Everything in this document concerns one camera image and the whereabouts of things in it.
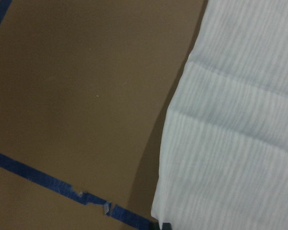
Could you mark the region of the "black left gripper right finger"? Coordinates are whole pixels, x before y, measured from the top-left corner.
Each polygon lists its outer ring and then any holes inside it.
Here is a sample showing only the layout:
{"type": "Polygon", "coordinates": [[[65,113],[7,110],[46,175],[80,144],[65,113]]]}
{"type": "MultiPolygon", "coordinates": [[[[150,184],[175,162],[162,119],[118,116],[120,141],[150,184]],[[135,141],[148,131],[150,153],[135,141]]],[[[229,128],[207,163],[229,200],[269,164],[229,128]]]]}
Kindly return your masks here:
{"type": "Polygon", "coordinates": [[[162,230],[171,230],[171,224],[170,223],[163,223],[162,230]]]}

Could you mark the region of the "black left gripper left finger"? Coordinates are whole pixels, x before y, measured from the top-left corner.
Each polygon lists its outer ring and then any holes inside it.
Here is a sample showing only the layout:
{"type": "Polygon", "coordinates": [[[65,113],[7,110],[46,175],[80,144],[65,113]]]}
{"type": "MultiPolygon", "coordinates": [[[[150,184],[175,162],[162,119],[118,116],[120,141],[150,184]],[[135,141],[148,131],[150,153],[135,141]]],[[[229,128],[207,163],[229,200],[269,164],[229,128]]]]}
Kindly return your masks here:
{"type": "Polygon", "coordinates": [[[150,223],[150,230],[160,230],[159,223],[158,222],[150,223]]]}

